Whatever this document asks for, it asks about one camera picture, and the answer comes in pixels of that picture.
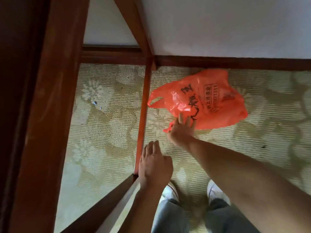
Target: shoe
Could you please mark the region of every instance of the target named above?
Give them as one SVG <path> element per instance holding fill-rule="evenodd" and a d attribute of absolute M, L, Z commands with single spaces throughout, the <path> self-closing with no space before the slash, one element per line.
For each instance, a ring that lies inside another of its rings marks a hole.
<path fill-rule="evenodd" d="M 163 200 L 175 200 L 179 202 L 177 190 L 171 182 L 164 188 L 159 203 Z"/>
<path fill-rule="evenodd" d="M 222 199 L 230 205 L 230 199 L 228 196 L 216 185 L 212 179 L 208 182 L 207 185 L 207 196 L 208 204 L 211 204 L 214 199 Z"/>

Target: person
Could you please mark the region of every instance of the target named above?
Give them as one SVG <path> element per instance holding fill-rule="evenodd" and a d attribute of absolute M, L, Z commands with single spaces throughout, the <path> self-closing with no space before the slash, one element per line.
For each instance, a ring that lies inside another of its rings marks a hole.
<path fill-rule="evenodd" d="M 168 138 L 188 151 L 212 179 L 207 186 L 207 229 L 311 232 L 311 196 L 251 157 L 194 138 L 194 126 L 189 117 L 183 122 L 180 114 Z M 172 158 L 162 155 L 158 141 L 151 141 L 140 159 L 140 190 L 119 232 L 189 232 L 189 220 L 170 183 L 172 174 Z"/>

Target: red plastic bag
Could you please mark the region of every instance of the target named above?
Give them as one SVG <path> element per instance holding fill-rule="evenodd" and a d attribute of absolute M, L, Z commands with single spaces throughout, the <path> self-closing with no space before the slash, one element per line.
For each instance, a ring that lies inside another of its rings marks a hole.
<path fill-rule="evenodd" d="M 158 97 L 161 99 L 151 104 Z M 220 69 L 203 70 L 153 90 L 148 106 L 165 108 L 174 117 L 183 112 L 184 118 L 196 120 L 195 129 L 230 126 L 248 115 L 243 97 L 228 84 L 228 72 Z"/>

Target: blue jeans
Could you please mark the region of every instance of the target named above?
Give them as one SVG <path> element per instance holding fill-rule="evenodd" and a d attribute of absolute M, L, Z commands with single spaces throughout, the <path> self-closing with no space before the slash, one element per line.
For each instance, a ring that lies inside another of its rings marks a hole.
<path fill-rule="evenodd" d="M 259 233 L 237 209 L 222 199 L 211 202 L 205 215 L 205 226 L 212 233 Z M 160 202 L 152 233 L 189 233 L 189 219 L 175 200 Z"/>

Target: plastic bag handle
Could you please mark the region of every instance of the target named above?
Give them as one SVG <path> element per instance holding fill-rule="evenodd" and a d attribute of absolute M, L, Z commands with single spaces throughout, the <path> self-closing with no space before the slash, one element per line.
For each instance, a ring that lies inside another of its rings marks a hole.
<path fill-rule="evenodd" d="M 159 99 L 158 101 L 154 102 L 152 105 L 150 104 L 154 99 L 163 96 L 164 86 L 166 86 L 166 85 L 163 85 L 163 86 L 153 90 L 150 93 L 149 100 L 147 103 L 150 108 L 165 108 L 164 98 Z"/>

